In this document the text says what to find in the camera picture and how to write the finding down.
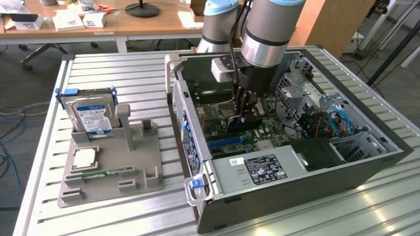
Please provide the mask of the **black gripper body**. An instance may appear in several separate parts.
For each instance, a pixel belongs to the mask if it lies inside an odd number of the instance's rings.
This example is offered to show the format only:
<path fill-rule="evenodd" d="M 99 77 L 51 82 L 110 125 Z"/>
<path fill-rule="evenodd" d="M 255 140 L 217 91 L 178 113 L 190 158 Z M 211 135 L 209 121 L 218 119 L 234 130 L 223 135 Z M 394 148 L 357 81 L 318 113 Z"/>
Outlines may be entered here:
<path fill-rule="evenodd" d="M 269 68 L 246 66 L 239 68 L 238 86 L 253 92 L 258 97 L 263 96 L 270 87 L 275 71 L 277 66 Z"/>

